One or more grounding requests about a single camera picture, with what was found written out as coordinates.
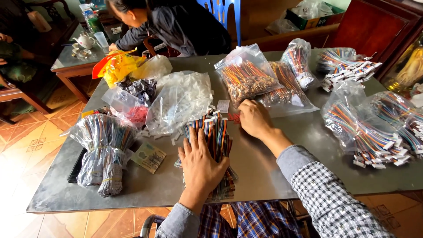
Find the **tiled floor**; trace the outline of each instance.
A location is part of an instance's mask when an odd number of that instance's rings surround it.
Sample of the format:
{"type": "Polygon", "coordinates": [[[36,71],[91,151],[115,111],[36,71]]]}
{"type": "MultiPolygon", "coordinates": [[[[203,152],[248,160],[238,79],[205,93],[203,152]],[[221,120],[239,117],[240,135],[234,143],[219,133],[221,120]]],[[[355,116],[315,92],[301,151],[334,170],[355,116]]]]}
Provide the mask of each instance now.
{"type": "MultiPolygon", "coordinates": [[[[79,79],[87,92],[98,81],[79,79]]],[[[128,209],[34,215],[25,213],[35,190],[59,151],[64,138],[59,134],[77,120],[84,104],[65,87],[59,86],[47,105],[49,115],[39,112],[13,118],[14,126],[0,124],[0,180],[3,182],[0,204],[4,238],[130,238],[139,234],[142,223],[151,214],[168,215],[171,208],[128,209]]],[[[423,238],[423,194],[408,193],[365,196],[359,199],[371,208],[383,224],[400,238],[423,238]]],[[[298,212],[304,212],[300,202],[298,212]]],[[[230,206],[221,214],[235,227],[230,206]]]]}

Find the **blue plastic chair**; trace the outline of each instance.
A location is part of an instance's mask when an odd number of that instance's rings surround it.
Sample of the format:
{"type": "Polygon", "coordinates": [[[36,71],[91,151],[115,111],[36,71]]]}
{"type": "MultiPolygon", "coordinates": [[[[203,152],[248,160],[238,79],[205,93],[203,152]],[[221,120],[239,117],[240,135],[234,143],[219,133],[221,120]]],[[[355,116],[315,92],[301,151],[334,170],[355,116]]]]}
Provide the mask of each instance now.
{"type": "Polygon", "coordinates": [[[233,4],[233,9],[235,12],[236,38],[238,40],[238,45],[241,46],[241,0],[225,0],[225,5],[223,5],[222,0],[219,1],[220,3],[217,5],[217,0],[197,0],[197,2],[204,8],[206,8],[207,3],[206,9],[208,9],[208,11],[213,14],[213,16],[223,25],[226,30],[228,29],[228,9],[229,6],[233,4]]]}

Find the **white teapot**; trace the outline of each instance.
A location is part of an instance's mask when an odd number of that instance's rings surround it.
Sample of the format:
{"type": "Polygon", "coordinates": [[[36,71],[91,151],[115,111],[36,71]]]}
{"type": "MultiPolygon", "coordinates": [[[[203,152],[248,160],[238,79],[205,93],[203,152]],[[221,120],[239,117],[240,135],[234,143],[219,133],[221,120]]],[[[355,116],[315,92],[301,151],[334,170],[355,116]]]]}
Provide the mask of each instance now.
{"type": "Polygon", "coordinates": [[[93,44],[96,43],[96,40],[90,36],[87,35],[86,32],[82,32],[82,34],[80,35],[80,37],[77,38],[73,38],[75,41],[78,42],[78,44],[80,44],[82,47],[84,47],[85,49],[91,49],[93,47],[93,44]]]}

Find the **right hand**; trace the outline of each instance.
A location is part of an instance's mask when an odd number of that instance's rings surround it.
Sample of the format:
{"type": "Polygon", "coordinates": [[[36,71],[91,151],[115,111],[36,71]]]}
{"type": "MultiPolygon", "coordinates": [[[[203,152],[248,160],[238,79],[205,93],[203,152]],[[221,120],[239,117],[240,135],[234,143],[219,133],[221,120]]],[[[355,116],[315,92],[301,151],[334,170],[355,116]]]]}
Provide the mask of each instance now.
{"type": "Polygon", "coordinates": [[[111,45],[109,45],[109,51],[112,51],[112,50],[118,50],[118,47],[116,46],[115,43],[112,43],[111,45]]]}
{"type": "Polygon", "coordinates": [[[250,135],[262,139],[274,127],[269,112],[254,100],[244,100],[238,107],[241,127],[250,135]]]}
{"type": "Polygon", "coordinates": [[[11,38],[8,35],[5,35],[5,34],[0,33],[0,41],[7,42],[7,43],[12,43],[13,38],[11,38]]]}

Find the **plaid pants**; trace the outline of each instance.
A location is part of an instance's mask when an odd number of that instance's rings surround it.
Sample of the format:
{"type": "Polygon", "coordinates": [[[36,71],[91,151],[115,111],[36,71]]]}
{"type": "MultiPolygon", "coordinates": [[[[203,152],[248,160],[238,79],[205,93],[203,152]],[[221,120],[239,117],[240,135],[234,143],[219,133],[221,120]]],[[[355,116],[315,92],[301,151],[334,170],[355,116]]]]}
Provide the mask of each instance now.
{"type": "MultiPolygon", "coordinates": [[[[237,202],[237,237],[302,238],[294,217],[279,202],[237,202]]],[[[200,214],[199,238],[234,238],[229,223],[220,215],[221,205],[205,205],[200,214]]]]}

